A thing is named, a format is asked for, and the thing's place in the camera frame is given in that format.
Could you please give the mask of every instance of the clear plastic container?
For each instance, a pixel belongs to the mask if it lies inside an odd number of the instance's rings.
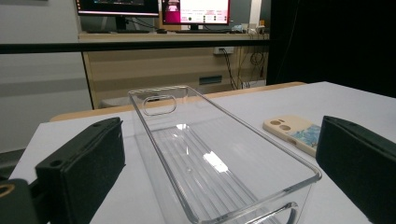
[[[187,86],[130,91],[166,223],[298,223],[319,169]]]

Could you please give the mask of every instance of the keyboard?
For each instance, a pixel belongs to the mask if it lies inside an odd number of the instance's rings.
[[[145,30],[87,30],[88,34],[148,34]]]
[[[227,34],[227,31],[216,30],[179,30],[175,31],[177,34]]]

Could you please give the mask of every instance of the table surface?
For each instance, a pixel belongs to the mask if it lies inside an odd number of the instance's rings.
[[[264,88],[261,91],[245,90],[209,97],[263,133],[266,133],[262,129],[263,121],[279,115],[293,114],[318,125],[323,116],[327,115],[358,123],[396,142],[396,99],[328,82],[301,84],[291,84],[291,87],[271,91],[265,91],[268,89]],[[130,110],[131,107],[125,106],[86,111],[61,115],[53,118],[52,122],[40,124],[11,178],[34,181],[35,165],[51,152],[98,120],[120,117],[127,123],[132,119]],[[131,125],[123,125],[122,131],[124,139],[134,134]],[[274,139],[318,167],[315,158],[287,142]],[[127,148],[127,165],[92,223],[131,223],[132,220],[133,223],[163,223],[161,210],[150,187],[137,146],[128,145]],[[304,223],[370,223],[330,178],[324,172],[322,174],[323,177],[315,185],[309,205],[305,208]]]

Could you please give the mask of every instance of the black monitor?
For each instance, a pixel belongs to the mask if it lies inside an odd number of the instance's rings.
[[[163,24],[229,25],[230,0],[162,0]]]
[[[79,16],[115,17],[117,29],[126,29],[125,17],[159,17],[158,0],[75,0]]]

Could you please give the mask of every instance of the monitor screen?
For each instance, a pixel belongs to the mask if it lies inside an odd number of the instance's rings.
[[[79,16],[158,17],[158,0],[75,0]]]
[[[162,0],[163,24],[228,25],[230,0]]]

